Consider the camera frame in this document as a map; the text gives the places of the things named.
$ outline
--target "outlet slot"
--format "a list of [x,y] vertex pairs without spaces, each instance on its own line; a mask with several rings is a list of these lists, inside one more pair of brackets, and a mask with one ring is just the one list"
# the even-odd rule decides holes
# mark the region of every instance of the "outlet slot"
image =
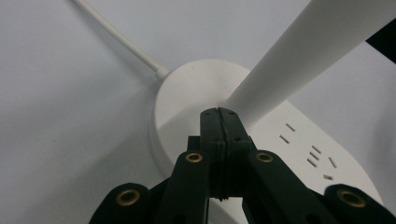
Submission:
[[309,159],[306,159],[309,163],[311,163],[311,165],[313,166],[313,167],[315,167],[315,168],[317,168],[317,164],[316,163],[314,163],[314,162],[312,162],[311,160],[309,160]]
[[309,155],[311,155],[315,160],[319,161],[319,157],[315,155],[313,152],[309,152]]
[[335,165],[334,160],[331,157],[329,157],[329,161],[332,164],[332,167],[337,168],[337,166]]
[[330,176],[330,175],[324,175],[323,178],[328,179],[328,180],[333,180],[332,176]]
[[286,139],[284,136],[282,136],[282,134],[279,136],[283,141],[285,141],[287,144],[289,144],[289,140]]
[[289,125],[288,123],[286,123],[286,126],[288,126],[288,128],[290,128],[292,131],[296,131],[293,127],[291,127],[291,125]]
[[317,147],[312,146],[312,148],[313,148],[318,154],[321,154],[321,151],[320,151]]

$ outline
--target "power outlet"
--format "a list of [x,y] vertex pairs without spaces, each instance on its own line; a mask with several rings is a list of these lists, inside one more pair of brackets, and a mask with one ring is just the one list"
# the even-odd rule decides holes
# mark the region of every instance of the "power outlet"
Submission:
[[250,132],[257,148],[275,152],[312,190],[343,183],[381,202],[356,160],[289,102],[265,116]]

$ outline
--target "white rod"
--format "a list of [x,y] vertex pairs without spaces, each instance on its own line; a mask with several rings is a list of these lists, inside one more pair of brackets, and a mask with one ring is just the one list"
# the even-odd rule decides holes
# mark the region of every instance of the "white rod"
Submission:
[[145,63],[149,68],[156,72],[159,80],[164,80],[169,74],[169,70],[152,59],[146,52],[129,40],[125,35],[118,31],[108,22],[99,12],[97,12],[87,1],[75,0],[88,14],[90,14],[99,24],[105,28],[114,38],[116,38],[125,48],[132,52],[138,59]]
[[249,128],[396,17],[396,0],[312,0],[226,101]]

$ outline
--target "white cable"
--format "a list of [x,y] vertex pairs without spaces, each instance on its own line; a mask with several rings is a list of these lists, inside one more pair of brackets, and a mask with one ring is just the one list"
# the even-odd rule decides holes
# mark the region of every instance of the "white cable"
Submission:
[[138,59],[145,63],[149,68],[154,70],[155,77],[160,81],[164,80],[170,73],[169,70],[160,65],[158,62],[153,60],[147,55],[142,49],[136,44],[125,37],[120,31],[118,31],[113,25],[111,25],[99,12],[97,12],[90,4],[85,0],[75,0],[86,12],[88,12],[94,19],[96,19],[114,38],[116,38],[125,48],[132,52]]

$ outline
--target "brass insert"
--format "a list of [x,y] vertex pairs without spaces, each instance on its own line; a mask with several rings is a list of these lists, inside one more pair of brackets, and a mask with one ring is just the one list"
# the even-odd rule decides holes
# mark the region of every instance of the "brass insert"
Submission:
[[189,162],[200,162],[202,160],[202,155],[199,153],[192,152],[186,156],[186,160]]
[[117,195],[117,204],[121,206],[129,206],[131,204],[136,203],[140,198],[139,191],[135,189],[126,189],[125,191],[121,192]]
[[366,206],[366,201],[360,195],[347,189],[339,189],[337,196],[341,201],[352,207],[363,208]]
[[257,153],[256,159],[263,162],[271,162],[274,160],[274,158],[270,154],[264,152]]

